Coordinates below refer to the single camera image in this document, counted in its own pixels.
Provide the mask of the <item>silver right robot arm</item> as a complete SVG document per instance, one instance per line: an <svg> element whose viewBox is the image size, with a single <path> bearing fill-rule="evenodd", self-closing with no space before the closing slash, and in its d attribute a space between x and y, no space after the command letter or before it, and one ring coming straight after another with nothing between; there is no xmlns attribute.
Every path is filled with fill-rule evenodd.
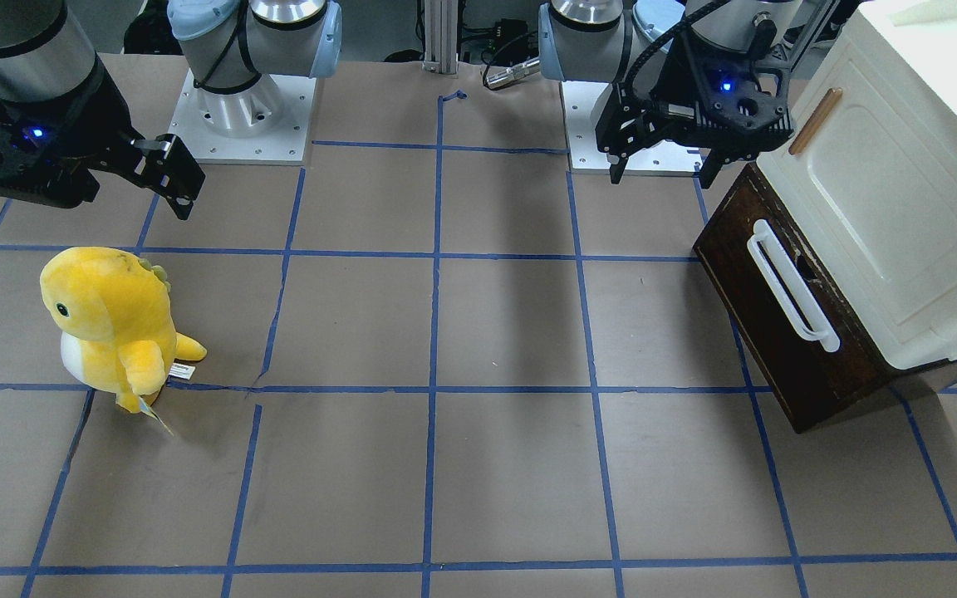
<svg viewBox="0 0 957 598"><path fill-rule="evenodd" d="M341 53L333 1L171 1L167 19L217 134L282 117L274 76L327 78ZM0 197L54 208L94 200L94 170L151 189L189 218L205 175L181 137L147 139L65 1L0 1Z"/></svg>

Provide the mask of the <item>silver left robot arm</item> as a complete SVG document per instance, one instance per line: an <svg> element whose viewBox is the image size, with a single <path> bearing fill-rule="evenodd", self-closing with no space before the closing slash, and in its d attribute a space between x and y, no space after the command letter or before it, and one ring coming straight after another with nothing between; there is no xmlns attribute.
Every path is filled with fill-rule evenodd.
<svg viewBox="0 0 957 598"><path fill-rule="evenodd" d="M781 148L795 132L795 61L778 46L798 1L551 1L540 8L542 74L603 83L595 148L619 183L634 155L671 141L723 166Z"/></svg>

